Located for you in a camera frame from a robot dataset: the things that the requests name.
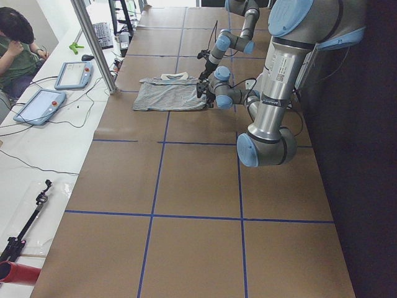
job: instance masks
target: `keyboard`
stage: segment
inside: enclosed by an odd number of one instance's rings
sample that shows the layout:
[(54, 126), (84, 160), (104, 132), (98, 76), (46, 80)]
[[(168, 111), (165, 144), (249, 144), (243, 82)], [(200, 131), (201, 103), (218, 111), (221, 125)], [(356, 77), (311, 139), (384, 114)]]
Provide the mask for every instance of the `keyboard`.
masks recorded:
[(105, 22), (93, 24), (99, 45), (102, 49), (113, 47), (113, 38), (110, 33), (109, 25)]

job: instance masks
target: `red cup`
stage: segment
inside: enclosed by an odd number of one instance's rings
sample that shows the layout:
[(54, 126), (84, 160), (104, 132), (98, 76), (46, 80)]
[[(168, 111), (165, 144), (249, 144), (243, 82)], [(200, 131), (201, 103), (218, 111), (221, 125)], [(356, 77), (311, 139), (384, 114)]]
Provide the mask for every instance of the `red cup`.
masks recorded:
[(34, 286), (41, 269), (10, 261), (0, 263), (0, 282)]

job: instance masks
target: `green shirt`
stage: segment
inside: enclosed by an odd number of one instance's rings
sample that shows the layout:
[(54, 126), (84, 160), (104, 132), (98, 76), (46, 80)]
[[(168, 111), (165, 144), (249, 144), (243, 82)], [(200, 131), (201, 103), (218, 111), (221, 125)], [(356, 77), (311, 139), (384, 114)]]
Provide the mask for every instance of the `green shirt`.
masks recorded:
[[(0, 56), (7, 52), (9, 42), (10, 40), (7, 37), (0, 36)], [(7, 86), (11, 80), (23, 75), (31, 75), (36, 70), (38, 56), (30, 51), (29, 45), (21, 44), (24, 50), (14, 58), (10, 68), (0, 76), (0, 88)]]

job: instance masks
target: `tablet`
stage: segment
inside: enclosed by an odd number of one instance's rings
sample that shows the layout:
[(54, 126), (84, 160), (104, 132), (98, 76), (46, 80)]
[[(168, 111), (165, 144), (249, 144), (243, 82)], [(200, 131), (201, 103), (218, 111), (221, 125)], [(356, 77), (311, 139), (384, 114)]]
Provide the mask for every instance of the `tablet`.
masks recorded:
[(64, 62), (56, 79), (56, 90), (84, 89), (91, 80), (90, 61)]
[(32, 125), (43, 125), (55, 114), (65, 99), (66, 93), (63, 91), (40, 89), (14, 116), (14, 120)]

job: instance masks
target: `metal pole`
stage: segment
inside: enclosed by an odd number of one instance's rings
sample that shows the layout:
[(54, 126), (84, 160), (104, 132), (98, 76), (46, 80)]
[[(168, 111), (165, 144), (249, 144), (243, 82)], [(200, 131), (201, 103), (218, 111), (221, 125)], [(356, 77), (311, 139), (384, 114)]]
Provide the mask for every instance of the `metal pole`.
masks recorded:
[(117, 87), (114, 83), (113, 76), (110, 74), (104, 53), (102, 52), (98, 39), (95, 35), (94, 28), (92, 27), (91, 20), (86, 10), (86, 5), (84, 4), (83, 0), (71, 0), (71, 2), (81, 25), (81, 29), (83, 30), (92, 53), (95, 56), (99, 71), (106, 83), (107, 89), (109, 90), (109, 93), (113, 94), (117, 90)]

